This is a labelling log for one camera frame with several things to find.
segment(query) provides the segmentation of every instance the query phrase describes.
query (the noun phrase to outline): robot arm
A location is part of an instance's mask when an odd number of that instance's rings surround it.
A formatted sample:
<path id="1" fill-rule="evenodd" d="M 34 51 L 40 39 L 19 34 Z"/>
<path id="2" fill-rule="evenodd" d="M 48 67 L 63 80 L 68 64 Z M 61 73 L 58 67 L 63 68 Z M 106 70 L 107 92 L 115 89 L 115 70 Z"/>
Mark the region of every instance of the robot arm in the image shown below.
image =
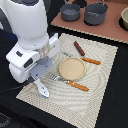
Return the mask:
<path id="1" fill-rule="evenodd" d="M 36 67 L 51 62 L 44 58 L 50 60 L 59 51 L 58 34 L 49 38 L 43 0 L 0 0 L 0 2 L 2 13 L 5 14 L 3 16 L 6 16 L 10 29 L 18 38 L 18 42 L 6 56 L 10 62 L 9 69 L 13 78 L 23 83 Z"/>

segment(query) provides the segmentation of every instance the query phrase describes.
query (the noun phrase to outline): woven placemat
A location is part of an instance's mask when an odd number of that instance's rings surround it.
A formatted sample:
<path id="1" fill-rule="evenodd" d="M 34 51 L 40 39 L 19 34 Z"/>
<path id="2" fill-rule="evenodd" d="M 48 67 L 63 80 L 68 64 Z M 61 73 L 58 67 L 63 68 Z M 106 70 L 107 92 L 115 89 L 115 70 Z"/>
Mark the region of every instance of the woven placemat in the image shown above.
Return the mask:
<path id="1" fill-rule="evenodd" d="M 58 52 L 52 58 L 52 68 L 41 77 L 41 82 L 48 88 L 50 97 L 43 97 L 39 94 L 35 84 L 29 84 L 21 90 L 17 98 L 78 128 L 93 128 L 96 124 L 117 47 L 65 33 L 62 33 L 59 40 L 61 51 L 80 56 L 73 44 L 74 41 L 77 41 L 85 51 L 85 57 L 101 61 L 100 65 L 85 62 L 87 72 L 82 79 L 76 81 L 87 86 L 89 91 L 82 91 L 47 77 L 49 72 L 59 75 L 59 63 L 67 57 Z"/>

